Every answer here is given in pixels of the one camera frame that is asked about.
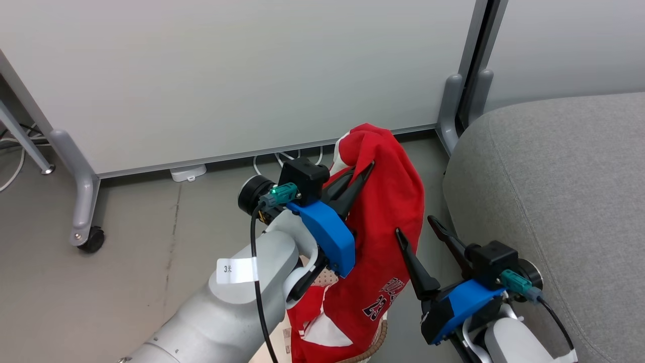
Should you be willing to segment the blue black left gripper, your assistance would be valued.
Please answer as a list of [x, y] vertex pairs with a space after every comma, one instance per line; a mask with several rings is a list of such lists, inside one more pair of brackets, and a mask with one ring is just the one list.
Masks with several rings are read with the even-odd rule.
[[[297, 212], [306, 229], [313, 236], [329, 260], [329, 267], [341, 278], [347, 278], [356, 262], [355, 237], [345, 224], [353, 204], [368, 181], [375, 161], [363, 170], [350, 167], [336, 175], [322, 189], [320, 200], [309, 205], [299, 205], [304, 198], [297, 198], [297, 188], [286, 189], [287, 209]], [[336, 209], [332, 207], [336, 200]]]

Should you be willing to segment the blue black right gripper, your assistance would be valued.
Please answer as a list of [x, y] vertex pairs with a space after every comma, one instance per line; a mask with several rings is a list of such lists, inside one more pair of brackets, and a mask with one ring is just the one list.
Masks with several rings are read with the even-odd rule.
[[[472, 265], [465, 256], [466, 245], [435, 216], [429, 215], [427, 220], [436, 237], [445, 243], [458, 263], [462, 278], [472, 278]], [[417, 299], [422, 301], [421, 334], [427, 344], [440, 344], [465, 320], [506, 291], [504, 287], [490, 291], [475, 280], [468, 280], [454, 287], [441, 299], [432, 300], [440, 292], [440, 283], [424, 269], [406, 235], [400, 229], [395, 230], [395, 235], [413, 291]]]

